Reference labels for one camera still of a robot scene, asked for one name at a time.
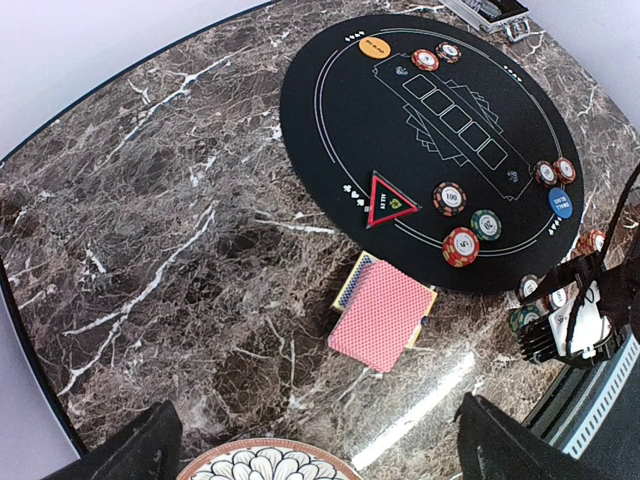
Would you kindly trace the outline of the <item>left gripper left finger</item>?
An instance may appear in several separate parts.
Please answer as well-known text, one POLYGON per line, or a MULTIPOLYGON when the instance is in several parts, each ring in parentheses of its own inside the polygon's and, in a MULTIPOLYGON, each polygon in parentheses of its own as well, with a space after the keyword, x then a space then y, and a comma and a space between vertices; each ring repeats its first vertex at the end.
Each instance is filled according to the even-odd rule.
POLYGON ((175 479, 183 426, 172 402, 155 403, 50 479, 175 479))

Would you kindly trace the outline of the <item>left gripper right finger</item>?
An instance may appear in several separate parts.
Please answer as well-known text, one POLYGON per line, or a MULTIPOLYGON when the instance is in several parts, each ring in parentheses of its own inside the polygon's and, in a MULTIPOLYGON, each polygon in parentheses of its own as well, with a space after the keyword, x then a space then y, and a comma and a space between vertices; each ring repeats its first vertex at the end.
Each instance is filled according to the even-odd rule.
POLYGON ((588 479, 590 469, 549 446, 482 396, 467 393, 455 414, 464 479, 588 479))

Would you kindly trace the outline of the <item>green poker chip stack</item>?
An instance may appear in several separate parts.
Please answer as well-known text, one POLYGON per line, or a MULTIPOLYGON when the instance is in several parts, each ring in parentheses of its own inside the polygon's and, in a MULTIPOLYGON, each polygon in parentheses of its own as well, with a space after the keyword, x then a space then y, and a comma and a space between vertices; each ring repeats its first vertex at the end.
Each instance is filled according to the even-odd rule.
POLYGON ((519 338, 522 329, 532 321, 541 316, 540 310, 535 305, 527 305, 514 310, 508 320, 509 328, 512 334, 519 338))

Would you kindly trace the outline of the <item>red playing card deck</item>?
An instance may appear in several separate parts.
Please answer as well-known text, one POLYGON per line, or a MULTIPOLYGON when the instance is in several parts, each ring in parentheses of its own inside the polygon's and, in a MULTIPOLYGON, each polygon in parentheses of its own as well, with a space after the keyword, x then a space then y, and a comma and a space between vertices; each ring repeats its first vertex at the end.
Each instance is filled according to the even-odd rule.
POLYGON ((328 346, 379 373, 388 373, 406 349, 430 300, 424 285, 378 260, 362 271, 329 335, 328 346))

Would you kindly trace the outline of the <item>red poker chip stack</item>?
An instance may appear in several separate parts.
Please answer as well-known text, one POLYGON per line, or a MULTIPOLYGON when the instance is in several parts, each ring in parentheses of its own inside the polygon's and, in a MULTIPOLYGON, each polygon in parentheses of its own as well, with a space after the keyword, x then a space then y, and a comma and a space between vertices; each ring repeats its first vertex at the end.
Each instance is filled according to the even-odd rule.
POLYGON ((590 255, 600 252, 606 241, 606 234, 599 229, 593 229, 584 233, 578 241, 580 255, 590 255))

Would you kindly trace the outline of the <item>blue small blind button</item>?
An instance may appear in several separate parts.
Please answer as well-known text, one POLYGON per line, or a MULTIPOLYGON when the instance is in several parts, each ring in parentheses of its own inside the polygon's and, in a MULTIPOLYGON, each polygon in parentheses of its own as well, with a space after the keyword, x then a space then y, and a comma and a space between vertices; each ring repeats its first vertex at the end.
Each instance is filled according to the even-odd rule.
POLYGON ((573 214, 572 200, 562 188, 553 187, 549 190, 548 203, 552 212, 563 220, 569 219, 573 214))

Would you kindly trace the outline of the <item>triangular red dealer button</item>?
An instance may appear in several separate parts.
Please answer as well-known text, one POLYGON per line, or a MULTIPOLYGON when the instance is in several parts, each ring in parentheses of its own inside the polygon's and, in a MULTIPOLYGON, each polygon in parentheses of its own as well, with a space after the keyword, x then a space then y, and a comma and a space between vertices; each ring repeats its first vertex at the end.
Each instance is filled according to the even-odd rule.
POLYGON ((419 212, 422 207, 403 193, 386 177, 374 170, 371 175, 371 193, 367 215, 367 228, 419 212))

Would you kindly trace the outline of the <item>orange big blind button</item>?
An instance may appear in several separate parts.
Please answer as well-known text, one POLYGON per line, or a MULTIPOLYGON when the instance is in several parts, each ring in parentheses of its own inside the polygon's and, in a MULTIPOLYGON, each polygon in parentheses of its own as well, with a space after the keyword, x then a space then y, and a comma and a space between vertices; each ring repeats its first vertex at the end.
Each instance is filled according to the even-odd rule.
POLYGON ((364 37, 358 42, 359 50, 368 58, 382 60, 391 55, 391 46, 379 37, 364 37))

